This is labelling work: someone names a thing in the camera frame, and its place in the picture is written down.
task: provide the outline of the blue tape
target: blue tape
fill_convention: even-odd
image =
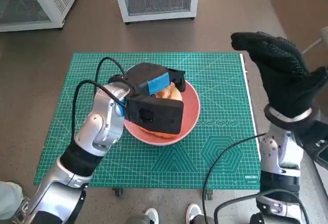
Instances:
[[[149,95],[155,94],[170,85],[169,73],[165,73],[148,82]]]

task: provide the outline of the white border line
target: white border line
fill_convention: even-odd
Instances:
[[[240,61],[241,61],[241,65],[242,65],[242,71],[243,71],[243,74],[244,74],[244,81],[245,81],[246,90],[247,90],[248,102],[250,104],[251,116],[252,116],[254,133],[255,133],[254,135],[257,135],[256,126],[255,126],[255,120],[254,120],[254,114],[253,114],[253,106],[252,106],[252,101],[251,101],[251,95],[250,95],[250,90],[249,90],[249,86],[248,86],[248,82],[247,82],[244,57],[243,57],[242,54],[240,54]],[[261,161],[261,154],[260,154],[260,148],[259,148],[259,145],[258,145],[258,138],[255,138],[255,139],[256,139],[256,147],[257,147],[258,158]]]

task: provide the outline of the pant leg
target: pant leg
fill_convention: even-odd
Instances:
[[[23,190],[19,185],[0,181],[0,220],[12,217],[23,199]]]
[[[148,215],[134,215],[125,224],[154,224]]]
[[[207,220],[208,220],[209,224],[214,224],[213,218],[207,217]],[[205,218],[203,215],[197,215],[194,219],[192,219],[190,224],[206,224]]]

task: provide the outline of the black glove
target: black glove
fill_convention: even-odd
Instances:
[[[257,32],[231,35],[235,50],[248,51],[259,68],[269,104],[293,118],[312,107],[314,97],[328,82],[328,68],[310,73],[303,54],[282,37]]]

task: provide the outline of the white sneaker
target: white sneaker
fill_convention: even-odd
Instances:
[[[186,212],[186,224],[190,224],[190,222],[197,216],[201,215],[201,209],[200,207],[192,203],[191,205],[188,206],[187,212]]]
[[[154,224],[159,224],[158,212],[154,208],[147,209],[145,215],[148,215]]]

